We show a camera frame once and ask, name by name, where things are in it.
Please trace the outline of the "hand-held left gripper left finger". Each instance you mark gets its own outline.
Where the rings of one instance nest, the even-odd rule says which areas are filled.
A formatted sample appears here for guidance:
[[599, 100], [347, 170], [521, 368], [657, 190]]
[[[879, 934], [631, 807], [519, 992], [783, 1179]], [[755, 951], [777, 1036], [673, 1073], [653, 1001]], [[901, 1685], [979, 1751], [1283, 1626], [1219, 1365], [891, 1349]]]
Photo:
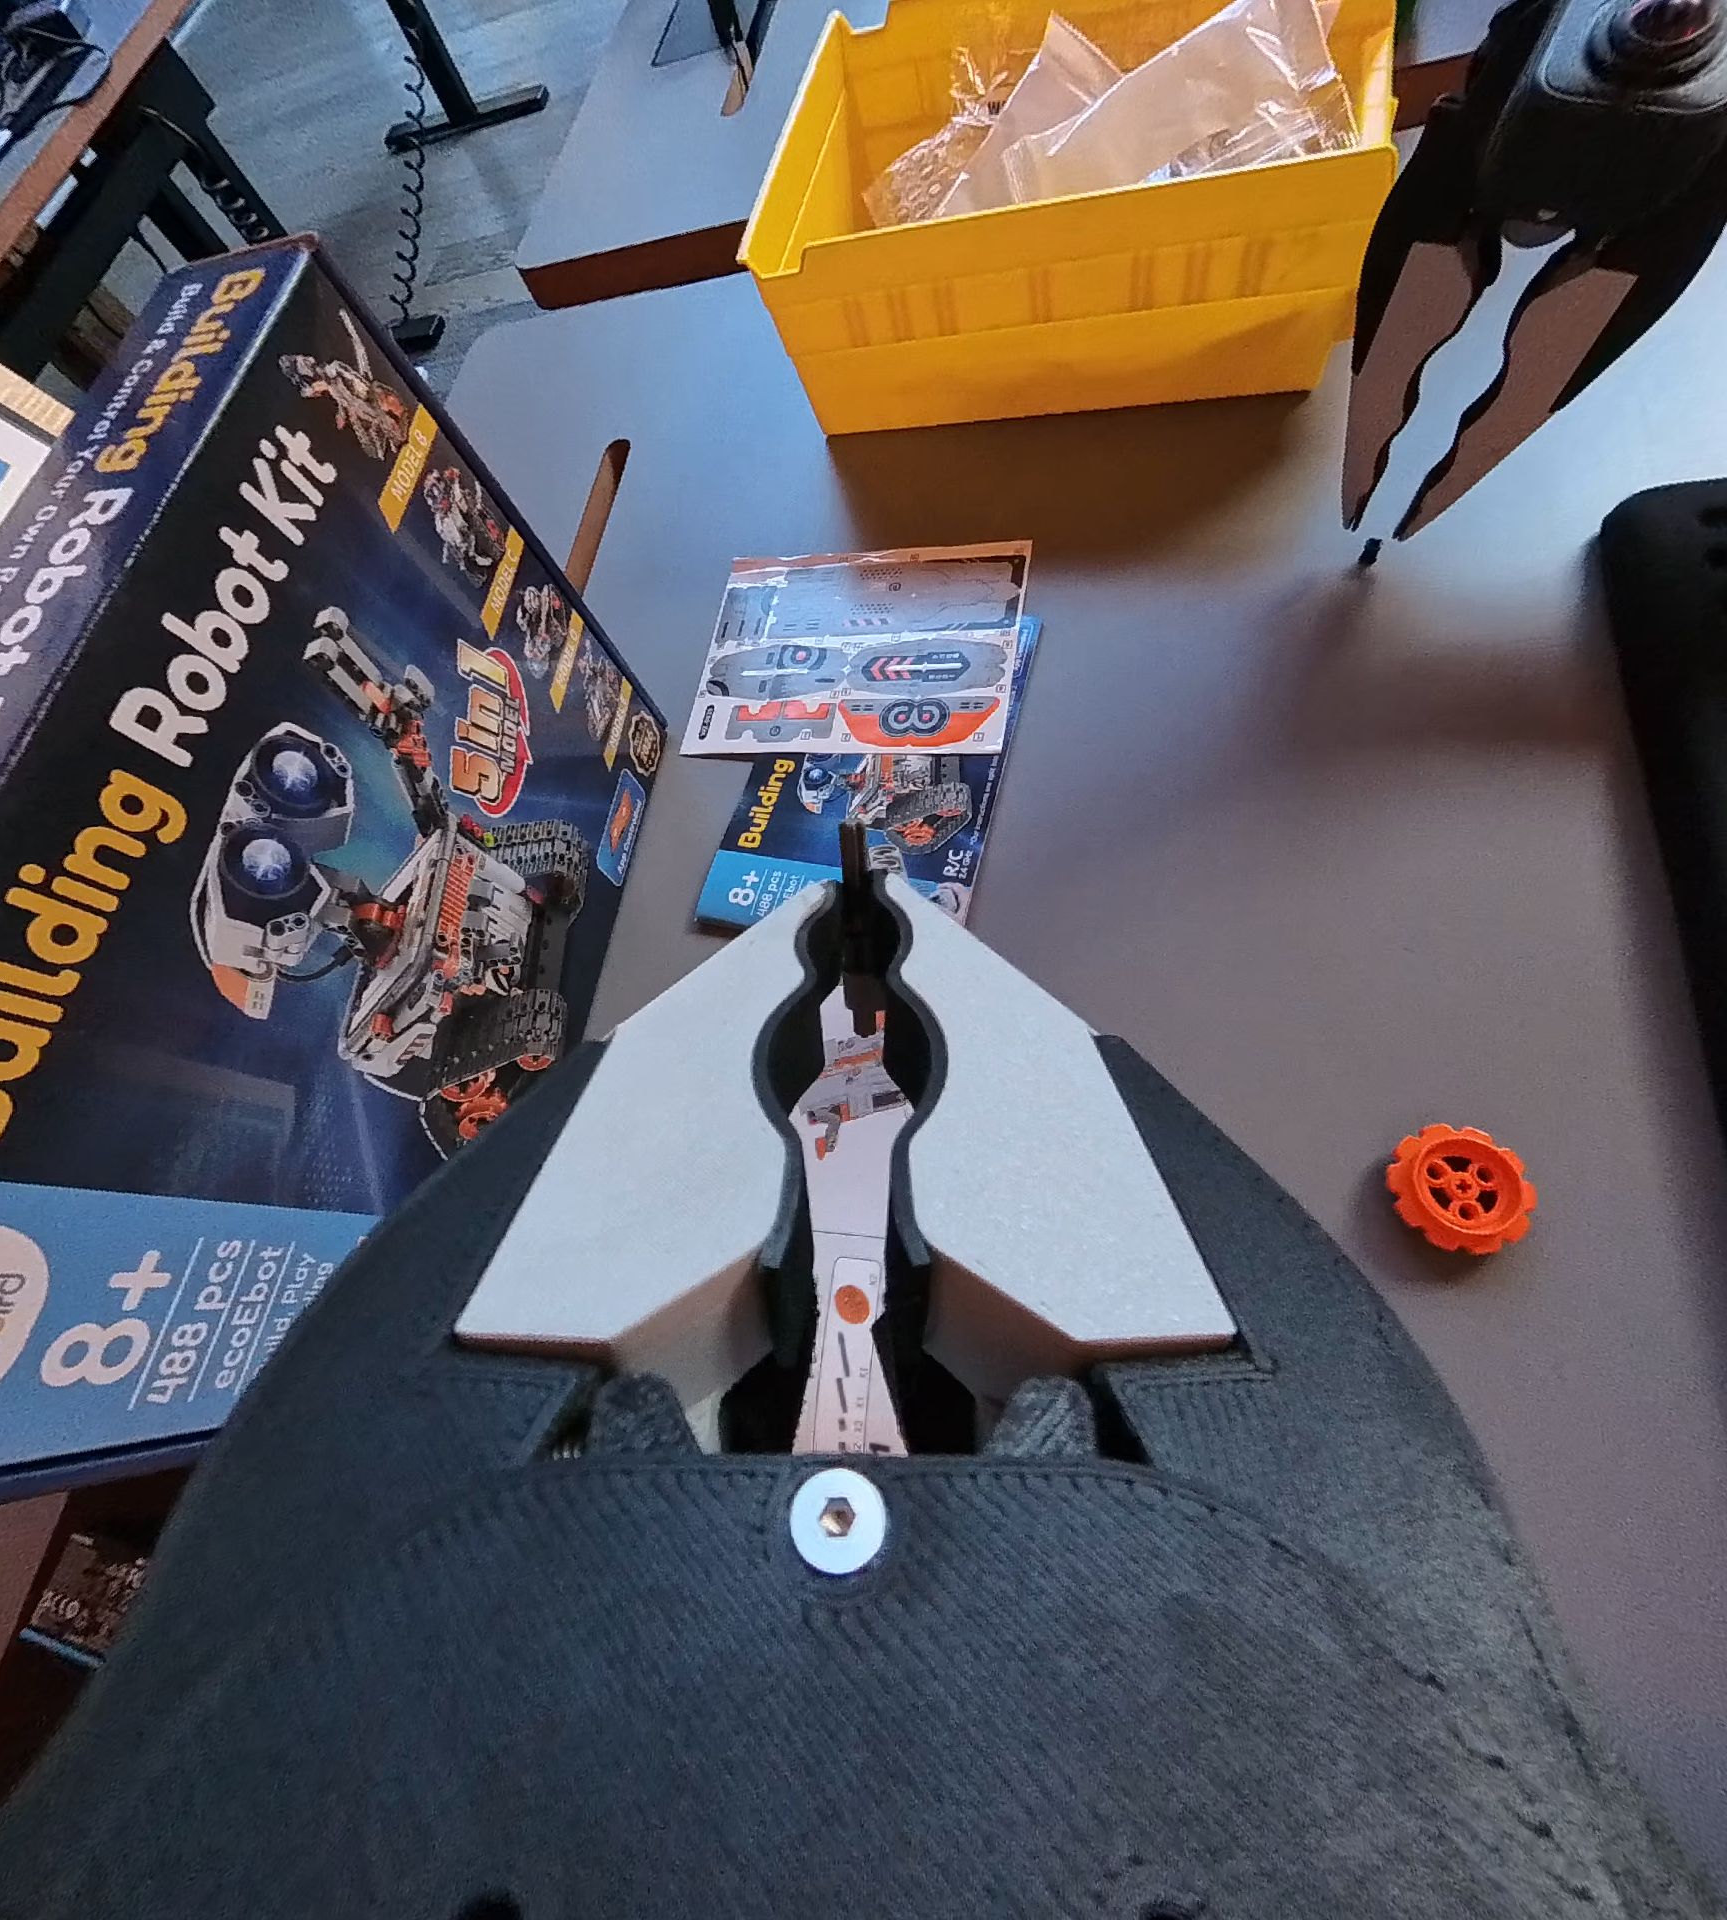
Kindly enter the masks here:
[[827, 914], [803, 889], [599, 1047], [453, 1325], [489, 1351], [665, 1379], [715, 1403], [773, 1348], [761, 1268], [803, 1195], [789, 1114], [825, 1068]]

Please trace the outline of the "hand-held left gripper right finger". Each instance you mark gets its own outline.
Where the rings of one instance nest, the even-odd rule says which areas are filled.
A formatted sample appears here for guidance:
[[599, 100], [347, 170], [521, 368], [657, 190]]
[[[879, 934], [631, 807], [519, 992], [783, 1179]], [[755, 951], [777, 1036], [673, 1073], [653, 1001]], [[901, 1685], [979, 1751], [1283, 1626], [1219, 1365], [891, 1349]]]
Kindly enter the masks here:
[[883, 1303], [907, 1447], [957, 1437], [957, 1403], [923, 1403], [939, 1373], [997, 1406], [1035, 1376], [1231, 1351], [1233, 1312], [1101, 1036], [907, 880], [871, 891], [883, 1061], [913, 1097]]

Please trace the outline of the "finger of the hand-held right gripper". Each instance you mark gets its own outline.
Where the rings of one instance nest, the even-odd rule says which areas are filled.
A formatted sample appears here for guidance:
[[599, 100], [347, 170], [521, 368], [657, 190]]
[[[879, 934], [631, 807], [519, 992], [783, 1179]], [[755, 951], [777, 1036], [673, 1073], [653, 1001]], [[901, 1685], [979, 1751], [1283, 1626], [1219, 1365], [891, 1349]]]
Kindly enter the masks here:
[[1536, 272], [1504, 328], [1496, 375], [1456, 422], [1394, 540], [1438, 517], [1564, 403], [1562, 394], [1636, 282], [1570, 248]]
[[1412, 241], [1402, 248], [1378, 319], [1357, 319], [1341, 464], [1347, 529], [1359, 526], [1388, 447], [1414, 409], [1426, 357], [1460, 328], [1496, 272], [1498, 231], [1488, 222], [1450, 241]]

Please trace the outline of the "black axle rod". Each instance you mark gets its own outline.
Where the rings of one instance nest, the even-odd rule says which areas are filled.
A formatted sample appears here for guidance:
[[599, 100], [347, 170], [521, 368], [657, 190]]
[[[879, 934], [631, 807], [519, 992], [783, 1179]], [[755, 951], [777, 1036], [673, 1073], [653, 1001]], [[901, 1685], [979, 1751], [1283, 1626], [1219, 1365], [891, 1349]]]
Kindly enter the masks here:
[[841, 851], [841, 996], [861, 1040], [877, 1034], [883, 1015], [879, 935], [875, 921], [875, 872], [869, 865], [867, 832], [859, 822], [839, 828]]

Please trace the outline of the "grey desk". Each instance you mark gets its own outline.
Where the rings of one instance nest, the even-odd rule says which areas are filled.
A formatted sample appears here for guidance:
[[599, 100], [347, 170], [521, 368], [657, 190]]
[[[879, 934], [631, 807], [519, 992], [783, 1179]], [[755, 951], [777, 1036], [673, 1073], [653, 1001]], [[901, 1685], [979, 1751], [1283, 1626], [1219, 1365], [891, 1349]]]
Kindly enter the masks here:
[[[1349, 356], [1263, 396], [827, 441], [753, 286], [539, 311], [449, 411], [665, 714], [733, 558], [1029, 537], [1025, 697], [971, 923], [1313, 1212], [1450, 1386], [1560, 1629], [1727, 1899], [1727, 1166], [1592, 540], [1727, 473], [1727, 233], [1450, 514], [1355, 572]], [[1486, 1131], [1488, 1255], [1384, 1166]]]

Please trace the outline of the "long wooden-top desk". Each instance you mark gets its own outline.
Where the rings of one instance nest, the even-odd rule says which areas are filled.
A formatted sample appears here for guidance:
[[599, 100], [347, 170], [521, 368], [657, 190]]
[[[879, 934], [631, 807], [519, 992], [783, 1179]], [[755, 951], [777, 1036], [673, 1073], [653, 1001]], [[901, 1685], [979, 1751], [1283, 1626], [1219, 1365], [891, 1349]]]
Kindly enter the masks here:
[[189, 1], [85, 4], [105, 53], [93, 81], [0, 155], [0, 364], [83, 386], [103, 347], [67, 333], [141, 228], [179, 261], [281, 233], [281, 222], [209, 125], [213, 102], [173, 37]]

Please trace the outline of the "white open instruction booklet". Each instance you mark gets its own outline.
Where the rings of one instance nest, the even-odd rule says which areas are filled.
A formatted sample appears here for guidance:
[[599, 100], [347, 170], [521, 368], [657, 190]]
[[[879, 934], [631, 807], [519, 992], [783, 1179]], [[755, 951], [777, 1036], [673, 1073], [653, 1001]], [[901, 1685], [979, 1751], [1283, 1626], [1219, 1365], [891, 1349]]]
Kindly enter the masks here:
[[843, 992], [821, 1007], [825, 1063], [791, 1109], [803, 1147], [815, 1323], [793, 1451], [907, 1451], [875, 1325], [887, 1283], [891, 1156], [911, 1103], [855, 1029]]

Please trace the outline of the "orange gear wheel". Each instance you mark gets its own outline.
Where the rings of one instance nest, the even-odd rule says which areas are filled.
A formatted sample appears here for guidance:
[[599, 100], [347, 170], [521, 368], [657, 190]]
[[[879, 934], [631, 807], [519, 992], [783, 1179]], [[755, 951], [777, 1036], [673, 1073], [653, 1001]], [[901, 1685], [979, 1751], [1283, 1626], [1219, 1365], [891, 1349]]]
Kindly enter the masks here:
[[1472, 1126], [1428, 1121], [1384, 1166], [1396, 1215], [1430, 1246], [1488, 1255], [1518, 1242], [1536, 1190], [1508, 1147]]

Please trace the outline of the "clear plastic parts bag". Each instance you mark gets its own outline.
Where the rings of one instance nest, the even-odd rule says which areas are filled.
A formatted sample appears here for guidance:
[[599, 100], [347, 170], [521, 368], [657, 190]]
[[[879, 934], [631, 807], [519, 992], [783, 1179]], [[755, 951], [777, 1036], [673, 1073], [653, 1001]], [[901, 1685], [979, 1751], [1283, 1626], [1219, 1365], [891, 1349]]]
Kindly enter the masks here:
[[1233, 1], [1001, 159], [1041, 201], [1353, 150], [1355, 113], [1311, 1]]
[[1011, 94], [957, 108], [941, 131], [907, 147], [863, 191], [873, 228], [897, 228], [993, 211], [1035, 197], [1023, 159], [1009, 159], [1015, 129], [1003, 128]]

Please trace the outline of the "blue kit manual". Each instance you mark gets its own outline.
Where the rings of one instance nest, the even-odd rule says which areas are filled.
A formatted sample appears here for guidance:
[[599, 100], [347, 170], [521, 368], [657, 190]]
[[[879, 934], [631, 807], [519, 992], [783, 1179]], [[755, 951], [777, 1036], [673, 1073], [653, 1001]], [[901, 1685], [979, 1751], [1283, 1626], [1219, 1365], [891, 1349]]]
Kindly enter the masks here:
[[805, 885], [839, 880], [841, 828], [859, 826], [867, 865], [905, 878], [965, 921], [989, 838], [999, 753], [779, 753], [749, 768], [693, 910], [739, 932]]

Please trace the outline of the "yellow plastic bin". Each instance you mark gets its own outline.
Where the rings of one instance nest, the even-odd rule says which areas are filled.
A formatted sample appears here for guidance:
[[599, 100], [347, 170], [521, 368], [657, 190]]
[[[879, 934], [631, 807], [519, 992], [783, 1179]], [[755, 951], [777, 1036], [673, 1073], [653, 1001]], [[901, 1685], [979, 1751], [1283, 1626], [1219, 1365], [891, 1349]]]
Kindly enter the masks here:
[[1398, 164], [1396, 12], [1329, 36], [1355, 150], [895, 228], [865, 188], [943, 125], [971, 5], [831, 12], [737, 251], [823, 429], [1311, 390]]

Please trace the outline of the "grey orange sticker sheet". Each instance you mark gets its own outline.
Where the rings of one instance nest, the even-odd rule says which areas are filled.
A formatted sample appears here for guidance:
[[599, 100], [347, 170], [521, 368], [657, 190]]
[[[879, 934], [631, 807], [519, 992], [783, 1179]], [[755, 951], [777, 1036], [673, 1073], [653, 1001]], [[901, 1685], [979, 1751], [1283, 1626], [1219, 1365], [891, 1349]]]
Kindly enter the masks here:
[[735, 559], [683, 755], [997, 753], [1029, 561], [1029, 540]]

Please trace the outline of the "blue robot kit box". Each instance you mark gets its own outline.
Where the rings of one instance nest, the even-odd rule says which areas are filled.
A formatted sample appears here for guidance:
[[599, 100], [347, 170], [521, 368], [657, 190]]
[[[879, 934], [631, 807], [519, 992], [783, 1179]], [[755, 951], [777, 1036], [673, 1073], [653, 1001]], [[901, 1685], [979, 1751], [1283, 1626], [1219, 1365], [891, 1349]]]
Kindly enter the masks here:
[[661, 712], [313, 237], [0, 533], [0, 1502], [187, 1462], [581, 1037]]

